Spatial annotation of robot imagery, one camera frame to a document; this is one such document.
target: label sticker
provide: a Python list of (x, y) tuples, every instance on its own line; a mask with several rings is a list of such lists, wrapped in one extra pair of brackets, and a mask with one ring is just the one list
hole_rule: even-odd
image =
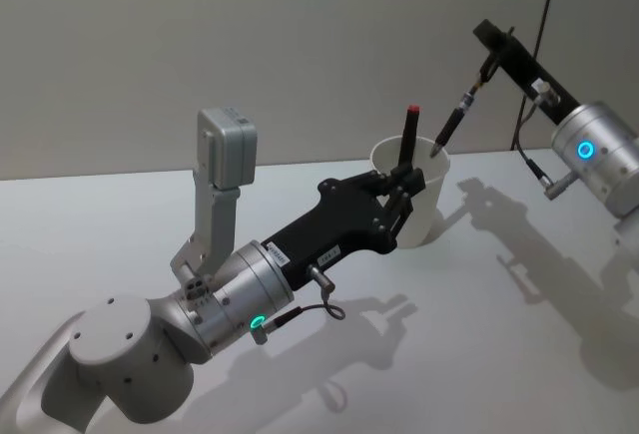
[(318, 266), (319, 267), (324, 266), (331, 259), (338, 257), (340, 254), (341, 254), (341, 251), (339, 250), (339, 244), (336, 244), (334, 247), (329, 249), (327, 252), (325, 252), (323, 255), (321, 255), (318, 258)]
[(273, 260), (278, 264), (279, 267), (284, 266), (291, 262), (288, 256), (286, 256), (281, 249), (279, 249), (274, 242), (267, 243), (267, 250), (269, 254), (273, 257)]

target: silver cylindrical joint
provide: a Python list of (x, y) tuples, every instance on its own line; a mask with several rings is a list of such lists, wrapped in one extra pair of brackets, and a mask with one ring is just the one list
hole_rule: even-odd
[(606, 105), (582, 105), (552, 136), (552, 149), (616, 217), (639, 206), (636, 134)]
[(229, 281), (196, 306), (195, 327), (212, 354), (293, 301), (280, 268), (256, 241), (227, 259), (214, 276), (220, 278)]
[(143, 298), (114, 296), (86, 311), (74, 325), (69, 351), (81, 379), (102, 390), (133, 422), (171, 415), (193, 386), (191, 365)]

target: paper cup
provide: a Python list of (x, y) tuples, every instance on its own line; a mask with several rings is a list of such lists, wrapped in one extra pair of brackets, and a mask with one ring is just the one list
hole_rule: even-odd
[[(397, 166), (400, 145), (401, 136), (379, 142), (370, 152), (372, 166), (379, 172), (390, 173)], [(441, 185), (450, 168), (450, 157), (446, 150), (441, 150), (436, 157), (431, 158), (430, 150), (433, 145), (434, 141), (428, 138), (417, 137), (415, 142), (412, 165), (423, 171), (426, 189), (412, 197), (413, 211), (397, 236), (397, 247), (417, 247), (424, 244), (434, 221)]]

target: white table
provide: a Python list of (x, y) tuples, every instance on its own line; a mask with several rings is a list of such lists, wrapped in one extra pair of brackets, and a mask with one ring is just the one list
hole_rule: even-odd
[[(566, 172), (549, 151), (533, 158)], [(367, 169), (259, 168), (236, 246), (310, 209), (324, 178)], [(472, 178), (464, 201), (457, 184)], [(3, 392), (59, 322), (110, 286), (147, 297), (177, 287), (169, 260), (192, 230), (193, 183), (188, 172), (4, 182), (0, 207)], [(496, 153), (453, 157), (439, 209), (448, 221), (431, 243), (355, 253), (329, 271), (345, 321), (311, 311), (265, 347), (246, 336), (196, 367), (171, 418), (134, 425), (106, 402), (89, 432), (639, 432), (639, 276), (613, 255), (599, 202), (576, 185), (551, 203), (516, 155)]]

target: white wall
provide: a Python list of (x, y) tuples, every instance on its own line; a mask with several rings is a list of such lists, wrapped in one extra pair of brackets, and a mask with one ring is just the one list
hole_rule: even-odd
[[(364, 158), (400, 132), (410, 103), (434, 136), (486, 55), (474, 26), (515, 25), (531, 47), (542, 4), (0, 0), (0, 179), (189, 167), (202, 107), (252, 118), (261, 164)], [(555, 0), (542, 49), (577, 97), (598, 90), (620, 111), (637, 80), (629, 8)], [(451, 149), (507, 149), (519, 99), (497, 75)], [(526, 128), (529, 145), (547, 144), (542, 122)]]

